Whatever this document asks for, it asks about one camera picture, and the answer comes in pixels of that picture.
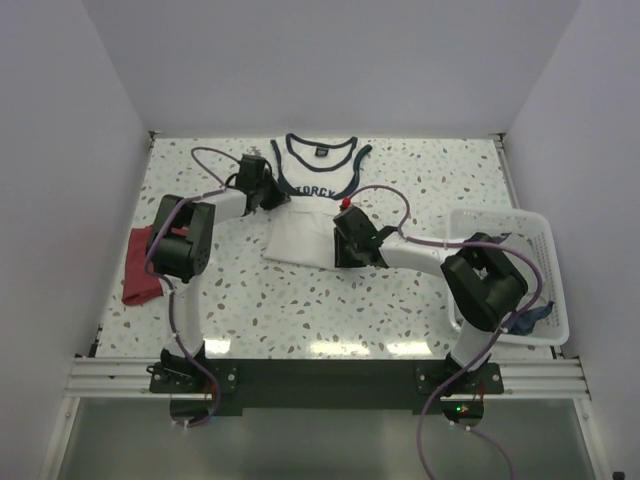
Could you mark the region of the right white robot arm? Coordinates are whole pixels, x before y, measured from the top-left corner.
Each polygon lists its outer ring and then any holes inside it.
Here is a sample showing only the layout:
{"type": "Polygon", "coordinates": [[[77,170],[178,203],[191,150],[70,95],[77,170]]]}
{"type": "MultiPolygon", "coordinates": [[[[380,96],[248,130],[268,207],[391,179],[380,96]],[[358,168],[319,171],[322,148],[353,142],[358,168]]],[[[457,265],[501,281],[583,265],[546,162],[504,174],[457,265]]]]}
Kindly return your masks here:
{"type": "Polygon", "coordinates": [[[489,357],[493,338],[514,312],[529,286],[500,245],[481,232],[459,246],[443,241],[404,238],[400,229],[378,229],[358,207],[333,218],[335,266],[405,269],[445,280],[463,325],[448,354],[448,386],[469,392],[481,380],[480,366],[489,357]]]}

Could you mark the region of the white printed tank top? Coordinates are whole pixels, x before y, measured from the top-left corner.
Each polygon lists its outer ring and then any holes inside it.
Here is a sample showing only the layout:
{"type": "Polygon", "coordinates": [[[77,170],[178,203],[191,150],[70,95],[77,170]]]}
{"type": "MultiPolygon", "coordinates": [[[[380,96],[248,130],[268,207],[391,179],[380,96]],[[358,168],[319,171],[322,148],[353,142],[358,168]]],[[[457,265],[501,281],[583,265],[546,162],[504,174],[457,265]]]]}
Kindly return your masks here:
{"type": "Polygon", "coordinates": [[[270,141],[276,180],[290,200],[272,211],[263,257],[334,270],[334,223],[339,204],[359,188],[372,146],[357,137],[339,143],[288,133],[270,141]]]}

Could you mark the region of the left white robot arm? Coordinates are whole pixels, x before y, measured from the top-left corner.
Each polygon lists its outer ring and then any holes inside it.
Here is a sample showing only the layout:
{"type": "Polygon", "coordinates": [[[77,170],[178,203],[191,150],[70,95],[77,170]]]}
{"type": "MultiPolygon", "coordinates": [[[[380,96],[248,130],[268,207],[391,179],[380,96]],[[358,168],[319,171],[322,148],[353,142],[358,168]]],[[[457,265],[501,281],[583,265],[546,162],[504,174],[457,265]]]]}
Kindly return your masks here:
{"type": "Polygon", "coordinates": [[[199,319],[199,280],[209,265],[214,227],[290,201],[277,184],[268,160],[243,155],[226,180],[215,176],[213,191],[182,197],[168,194],[158,206],[146,246],[144,272],[163,283],[168,296],[169,340],[165,350],[184,359],[172,370],[185,392],[200,390],[207,368],[196,361],[204,348],[199,319]]]}

